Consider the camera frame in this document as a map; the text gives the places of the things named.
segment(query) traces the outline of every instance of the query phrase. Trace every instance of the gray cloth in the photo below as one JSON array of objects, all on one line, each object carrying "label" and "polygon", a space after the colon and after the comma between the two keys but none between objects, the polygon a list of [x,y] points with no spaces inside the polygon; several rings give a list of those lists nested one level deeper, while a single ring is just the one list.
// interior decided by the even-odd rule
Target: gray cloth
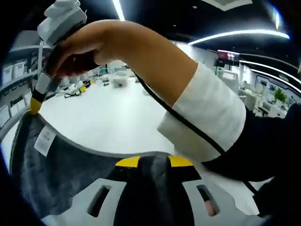
[{"label": "gray cloth", "polygon": [[40,218],[66,211],[74,195],[106,178],[120,159],[133,156],[87,149],[57,133],[45,157],[34,148],[45,124],[50,126],[40,115],[24,114],[10,162],[15,185]]}]

